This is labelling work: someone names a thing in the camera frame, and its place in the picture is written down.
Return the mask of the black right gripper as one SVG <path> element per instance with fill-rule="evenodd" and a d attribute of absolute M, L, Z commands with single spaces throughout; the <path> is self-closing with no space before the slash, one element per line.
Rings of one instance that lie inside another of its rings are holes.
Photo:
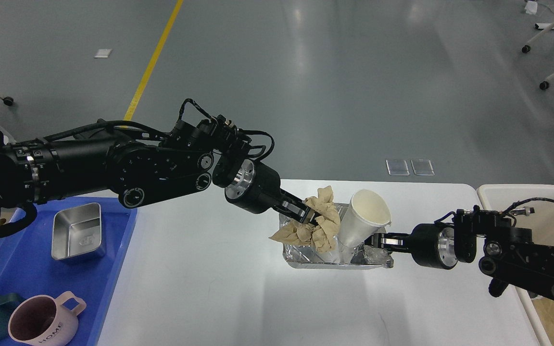
<path fill-rule="evenodd" d="M 414 261 L 423 267 L 450 270 L 457 265 L 451 226 L 419 224 L 411 234 L 375 233 L 365 240 L 365 245 L 389 252 L 410 252 Z"/>

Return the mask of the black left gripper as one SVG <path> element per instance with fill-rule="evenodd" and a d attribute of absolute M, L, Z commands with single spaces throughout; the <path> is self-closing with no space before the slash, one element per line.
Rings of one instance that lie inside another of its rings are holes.
<path fill-rule="evenodd" d="M 299 222 L 317 224 L 319 212 L 304 200 L 280 189 L 280 176 L 271 167 L 253 160 L 244 160 L 237 175 L 225 188 L 226 200 L 253 214 L 262 214 L 269 208 Z"/>

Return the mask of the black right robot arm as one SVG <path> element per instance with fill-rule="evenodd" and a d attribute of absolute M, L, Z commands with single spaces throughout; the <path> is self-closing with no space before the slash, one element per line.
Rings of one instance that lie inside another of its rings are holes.
<path fill-rule="evenodd" d="M 499 297 L 509 285 L 554 300 L 554 246 L 537 245 L 532 230 L 519 228 L 517 215 L 533 214 L 528 202 L 552 202 L 534 197 L 513 202 L 502 211 L 456 210 L 432 223 L 417 225 L 410 234 L 373 234 L 365 245 L 388 252 L 410 254 L 422 267 L 450 270 L 459 262 L 472 263 L 477 240 L 484 239 L 478 261 L 482 274 L 491 278 L 488 291 Z"/>

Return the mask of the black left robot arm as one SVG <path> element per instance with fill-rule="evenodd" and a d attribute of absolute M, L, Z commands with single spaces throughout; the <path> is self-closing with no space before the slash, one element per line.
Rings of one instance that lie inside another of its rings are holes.
<path fill-rule="evenodd" d="M 99 120 L 15 144 L 0 131 L 0 238 L 37 219 L 37 205 L 111 190 L 128 209 L 206 190 L 253 214 L 275 210 L 316 226 L 316 207 L 283 190 L 279 174 L 263 164 L 272 148 L 253 146 L 264 131 L 239 128 L 186 99 L 171 132 L 134 121 Z"/>

